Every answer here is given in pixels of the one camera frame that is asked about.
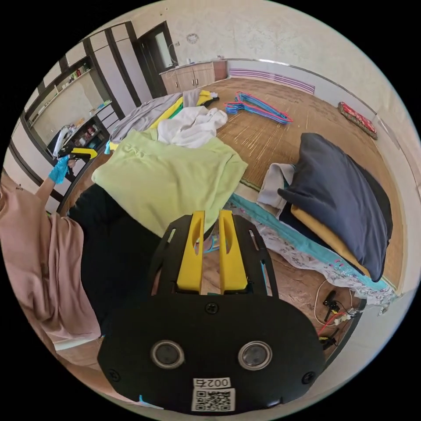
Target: pink shirt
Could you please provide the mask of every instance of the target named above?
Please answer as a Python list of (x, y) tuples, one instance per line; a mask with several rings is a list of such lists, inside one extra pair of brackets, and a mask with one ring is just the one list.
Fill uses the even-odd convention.
[(5, 174), (0, 182), (0, 243), (7, 274), (22, 307), (46, 333), (95, 339), (100, 327), (80, 278), (82, 228)]

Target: qr code label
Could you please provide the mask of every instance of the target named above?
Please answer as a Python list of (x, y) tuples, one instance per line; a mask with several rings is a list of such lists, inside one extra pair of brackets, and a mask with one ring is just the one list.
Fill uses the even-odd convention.
[(193, 389), (192, 411), (229, 412), (235, 410), (235, 389)]
[(193, 387), (201, 389), (226, 389), (231, 387), (231, 380), (229, 377), (194, 378)]

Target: bamboo mat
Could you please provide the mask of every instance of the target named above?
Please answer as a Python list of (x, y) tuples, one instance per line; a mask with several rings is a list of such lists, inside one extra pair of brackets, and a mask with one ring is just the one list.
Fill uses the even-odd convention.
[(293, 123), (285, 126), (247, 111), (228, 114), (228, 122), (218, 130), (217, 136), (249, 164), (244, 174), (247, 184), (259, 189), (273, 162), (296, 163), (303, 132), (319, 133), (371, 172), (391, 203), (393, 235), (384, 275), (397, 287), (403, 265), (402, 214), (394, 181), (373, 139), (342, 116), (334, 106), (297, 89), (245, 78), (227, 79), (207, 89), (217, 92), (220, 98), (211, 107), (225, 110), (224, 102), (233, 101), (236, 91), (243, 91), (286, 112), (293, 119)]

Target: doorway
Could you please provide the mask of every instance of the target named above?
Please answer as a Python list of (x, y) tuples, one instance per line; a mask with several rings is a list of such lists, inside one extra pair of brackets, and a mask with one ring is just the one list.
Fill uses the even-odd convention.
[(160, 73), (178, 66), (174, 43), (166, 22), (138, 38), (139, 64), (153, 98), (167, 95)]

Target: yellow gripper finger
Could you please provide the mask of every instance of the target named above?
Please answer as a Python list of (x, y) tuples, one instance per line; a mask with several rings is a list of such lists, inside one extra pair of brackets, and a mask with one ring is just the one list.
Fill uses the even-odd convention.
[(189, 236), (177, 278), (177, 287), (200, 294), (202, 288), (203, 235), (205, 213), (195, 212), (190, 222)]
[(219, 213), (219, 244), (221, 294), (245, 290), (247, 276), (230, 210)]

